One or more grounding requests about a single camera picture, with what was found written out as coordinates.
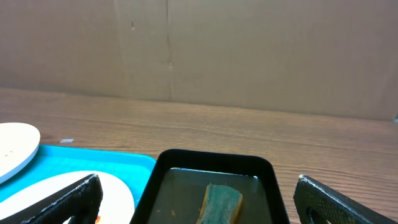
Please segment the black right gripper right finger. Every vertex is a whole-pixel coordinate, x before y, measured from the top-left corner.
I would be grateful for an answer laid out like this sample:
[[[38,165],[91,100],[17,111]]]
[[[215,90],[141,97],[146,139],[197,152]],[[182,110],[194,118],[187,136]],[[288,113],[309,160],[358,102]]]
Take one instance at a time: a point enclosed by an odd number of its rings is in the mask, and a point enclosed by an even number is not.
[[[397,224],[303,174],[298,178],[294,203],[300,222],[304,224]]]

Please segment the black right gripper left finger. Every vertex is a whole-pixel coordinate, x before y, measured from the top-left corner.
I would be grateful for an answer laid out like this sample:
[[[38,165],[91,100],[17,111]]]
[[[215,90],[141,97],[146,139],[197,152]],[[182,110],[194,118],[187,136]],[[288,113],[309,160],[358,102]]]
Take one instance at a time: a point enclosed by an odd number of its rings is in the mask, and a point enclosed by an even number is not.
[[[96,174],[66,186],[37,203],[1,220],[1,224],[95,224],[103,199]]]

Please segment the green yellow sponge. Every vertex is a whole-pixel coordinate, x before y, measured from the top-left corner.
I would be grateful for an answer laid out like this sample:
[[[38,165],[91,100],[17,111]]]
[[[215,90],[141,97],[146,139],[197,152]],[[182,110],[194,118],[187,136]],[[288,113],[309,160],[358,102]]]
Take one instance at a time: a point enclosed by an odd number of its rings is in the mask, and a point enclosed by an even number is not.
[[[209,184],[196,224],[234,224],[242,202],[241,192],[227,185]]]

